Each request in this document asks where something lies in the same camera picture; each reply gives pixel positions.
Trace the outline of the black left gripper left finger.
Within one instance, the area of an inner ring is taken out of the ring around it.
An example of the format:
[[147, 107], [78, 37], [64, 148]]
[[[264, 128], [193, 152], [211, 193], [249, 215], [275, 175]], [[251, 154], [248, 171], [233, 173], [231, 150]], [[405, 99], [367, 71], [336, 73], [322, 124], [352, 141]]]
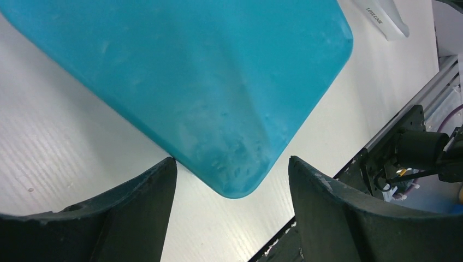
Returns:
[[177, 166], [143, 174], [60, 212], [1, 215], [1, 261], [160, 261]]

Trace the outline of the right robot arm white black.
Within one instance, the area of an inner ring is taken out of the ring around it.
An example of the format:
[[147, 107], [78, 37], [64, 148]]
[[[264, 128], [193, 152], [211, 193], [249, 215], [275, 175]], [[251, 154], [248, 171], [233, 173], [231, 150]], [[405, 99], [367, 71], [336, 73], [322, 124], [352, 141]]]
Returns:
[[388, 146], [393, 166], [418, 172], [388, 177], [385, 171], [380, 171], [373, 177], [375, 189], [388, 192], [401, 182], [432, 175], [446, 183], [462, 182], [462, 127], [455, 128], [452, 135], [401, 130], [392, 135]]

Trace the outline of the steel serving tongs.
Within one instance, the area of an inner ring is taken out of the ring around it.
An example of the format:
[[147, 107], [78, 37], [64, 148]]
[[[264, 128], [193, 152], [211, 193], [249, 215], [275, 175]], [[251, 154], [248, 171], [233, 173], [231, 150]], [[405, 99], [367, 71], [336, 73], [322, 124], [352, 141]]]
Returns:
[[382, 32], [387, 41], [409, 37], [409, 28], [403, 22], [394, 1], [354, 0], [353, 3]]

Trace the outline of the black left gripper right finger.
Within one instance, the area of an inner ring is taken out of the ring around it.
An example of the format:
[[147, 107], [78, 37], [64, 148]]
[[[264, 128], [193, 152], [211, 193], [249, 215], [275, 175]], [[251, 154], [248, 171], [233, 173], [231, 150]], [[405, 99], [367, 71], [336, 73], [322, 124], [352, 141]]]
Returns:
[[297, 156], [288, 176], [306, 261], [462, 261], [462, 215], [379, 200]]

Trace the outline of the teal box lid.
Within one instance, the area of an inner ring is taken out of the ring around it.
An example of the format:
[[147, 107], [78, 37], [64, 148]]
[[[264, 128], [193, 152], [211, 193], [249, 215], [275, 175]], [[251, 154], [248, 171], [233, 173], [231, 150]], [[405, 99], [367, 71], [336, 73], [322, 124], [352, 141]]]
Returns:
[[353, 49], [337, 1], [1, 1], [1, 13], [230, 199], [259, 186]]

